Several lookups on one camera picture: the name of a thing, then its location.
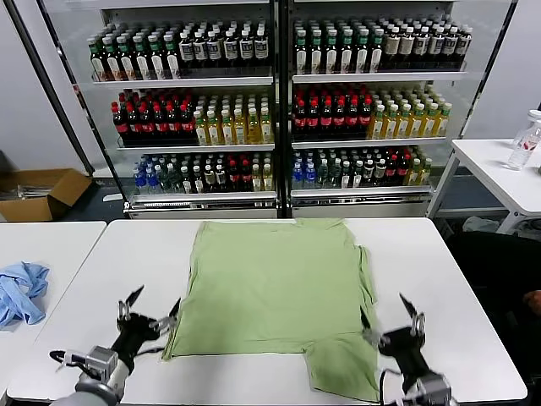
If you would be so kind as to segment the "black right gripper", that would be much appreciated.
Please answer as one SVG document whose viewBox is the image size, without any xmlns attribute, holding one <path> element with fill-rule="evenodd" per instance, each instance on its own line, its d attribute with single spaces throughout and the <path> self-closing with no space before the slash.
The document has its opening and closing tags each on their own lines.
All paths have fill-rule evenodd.
<svg viewBox="0 0 541 406">
<path fill-rule="evenodd" d="M 428 364 L 421 354 L 425 344 L 425 314 L 418 312 L 402 293 L 399 297 L 411 318 L 411 327 L 402 327 L 382 335 L 379 322 L 372 310 L 360 307 L 363 338 L 380 353 L 393 358 L 404 377 L 420 377 L 428 373 Z"/>
</svg>

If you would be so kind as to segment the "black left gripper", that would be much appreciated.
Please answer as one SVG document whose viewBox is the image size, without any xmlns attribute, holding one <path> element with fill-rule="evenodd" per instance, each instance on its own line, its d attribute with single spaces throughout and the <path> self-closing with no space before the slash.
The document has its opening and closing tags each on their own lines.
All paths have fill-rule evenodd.
<svg viewBox="0 0 541 406">
<path fill-rule="evenodd" d="M 181 299 L 178 299 L 168 315 L 159 320 L 131 313 L 131 307 L 144 288 L 144 285 L 140 286 L 131 292 L 125 300 L 119 300 L 117 304 L 119 335 L 112 345 L 112 351 L 128 367 L 130 373 L 134 370 L 134 358 L 142 345 L 145 342 L 157 340 L 160 337 L 160 332 L 166 332 L 175 326 L 181 304 Z"/>
</svg>

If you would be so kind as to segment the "bare person hand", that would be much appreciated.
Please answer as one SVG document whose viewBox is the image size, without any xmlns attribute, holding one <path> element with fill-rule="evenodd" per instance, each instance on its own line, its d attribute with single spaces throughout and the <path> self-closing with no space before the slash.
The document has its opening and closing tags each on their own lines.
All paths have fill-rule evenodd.
<svg viewBox="0 0 541 406">
<path fill-rule="evenodd" d="M 541 291 L 535 290 L 524 294 L 523 303 L 536 315 L 541 316 Z"/>
</svg>

